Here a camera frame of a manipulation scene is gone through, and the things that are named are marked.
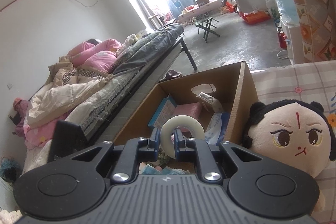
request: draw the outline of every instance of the cardboard box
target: cardboard box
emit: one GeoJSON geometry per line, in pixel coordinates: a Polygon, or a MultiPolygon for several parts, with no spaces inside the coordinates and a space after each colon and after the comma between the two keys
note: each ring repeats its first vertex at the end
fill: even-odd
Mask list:
{"type": "MultiPolygon", "coordinates": [[[[127,140],[137,137],[149,137],[152,130],[147,126],[162,99],[170,94],[177,104],[198,102],[191,89],[201,84],[212,84],[216,90],[213,93],[204,91],[218,99],[229,112],[230,119],[224,140],[240,144],[242,131],[249,117],[250,107],[258,101],[252,75],[246,62],[234,63],[211,70],[201,71],[192,75],[165,81],[155,85],[125,126],[115,137],[115,145],[122,145],[127,140]]],[[[213,113],[204,108],[199,116],[199,122],[206,130],[213,113]]]]}
{"type": "Polygon", "coordinates": [[[202,5],[207,4],[209,2],[210,2],[209,0],[196,0],[196,3],[197,3],[198,6],[202,6],[202,5]]]}

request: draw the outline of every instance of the doll eye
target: doll eye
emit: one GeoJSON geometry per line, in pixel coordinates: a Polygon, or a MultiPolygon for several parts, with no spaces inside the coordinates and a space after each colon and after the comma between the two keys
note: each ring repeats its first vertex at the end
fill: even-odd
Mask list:
{"type": "Polygon", "coordinates": [[[279,129],[277,131],[271,132],[273,134],[273,139],[276,145],[285,147],[289,144],[289,134],[292,134],[293,132],[289,132],[286,129],[279,129]]]}
{"type": "Polygon", "coordinates": [[[309,131],[306,131],[306,133],[308,133],[308,140],[309,140],[310,144],[316,145],[316,144],[320,143],[318,132],[322,133],[322,130],[318,130],[316,128],[313,128],[309,131]]]}

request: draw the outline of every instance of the doll mouth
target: doll mouth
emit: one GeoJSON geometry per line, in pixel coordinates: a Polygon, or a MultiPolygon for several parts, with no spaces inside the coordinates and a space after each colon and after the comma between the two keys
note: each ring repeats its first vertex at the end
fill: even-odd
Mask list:
{"type": "Polygon", "coordinates": [[[302,153],[304,153],[306,155],[307,154],[307,149],[304,148],[300,153],[295,154],[295,156],[300,155],[302,153]]]}

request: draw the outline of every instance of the silver screw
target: silver screw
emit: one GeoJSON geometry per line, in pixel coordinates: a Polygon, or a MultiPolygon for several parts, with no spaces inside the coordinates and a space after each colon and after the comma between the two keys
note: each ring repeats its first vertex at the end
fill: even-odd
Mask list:
{"type": "Polygon", "coordinates": [[[125,173],[115,173],[112,177],[115,181],[126,181],[129,179],[129,175],[125,173]]]}
{"type": "Polygon", "coordinates": [[[221,178],[221,175],[216,172],[210,172],[210,173],[206,173],[204,175],[204,178],[206,180],[215,181],[215,180],[219,180],[221,178]]]}

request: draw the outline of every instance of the doll face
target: doll face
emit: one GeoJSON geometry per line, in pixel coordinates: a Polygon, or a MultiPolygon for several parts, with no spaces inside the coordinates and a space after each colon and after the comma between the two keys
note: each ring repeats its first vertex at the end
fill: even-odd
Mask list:
{"type": "Polygon", "coordinates": [[[251,150],[316,177],[328,164],[328,125],[316,112],[298,103],[276,108],[249,129],[251,150]]]}

